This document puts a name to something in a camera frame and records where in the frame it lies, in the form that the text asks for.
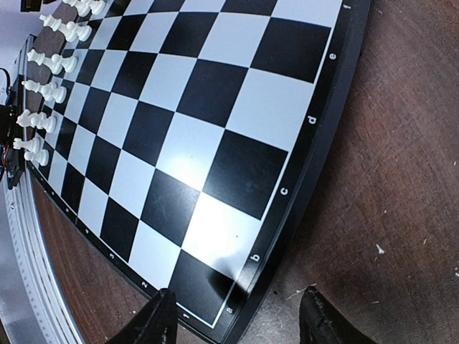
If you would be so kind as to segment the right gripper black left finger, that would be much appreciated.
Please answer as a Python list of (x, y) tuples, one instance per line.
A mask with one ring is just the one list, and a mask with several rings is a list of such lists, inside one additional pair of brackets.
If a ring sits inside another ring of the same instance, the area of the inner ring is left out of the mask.
[(177, 329), (175, 294), (163, 288), (106, 343), (176, 343)]

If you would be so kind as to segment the black and white chessboard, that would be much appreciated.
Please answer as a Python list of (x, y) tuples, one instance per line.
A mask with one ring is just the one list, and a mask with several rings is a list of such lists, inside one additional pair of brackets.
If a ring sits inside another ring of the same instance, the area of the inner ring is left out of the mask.
[(49, 162), (71, 224), (209, 343), (241, 343), (340, 121), (369, 1), (104, 1), (65, 42)]

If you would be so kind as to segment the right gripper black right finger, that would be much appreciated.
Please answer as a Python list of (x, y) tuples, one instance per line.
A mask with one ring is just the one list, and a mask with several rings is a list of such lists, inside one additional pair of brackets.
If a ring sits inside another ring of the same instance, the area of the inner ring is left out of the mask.
[(372, 343), (314, 286), (308, 286), (299, 308), (300, 343)]

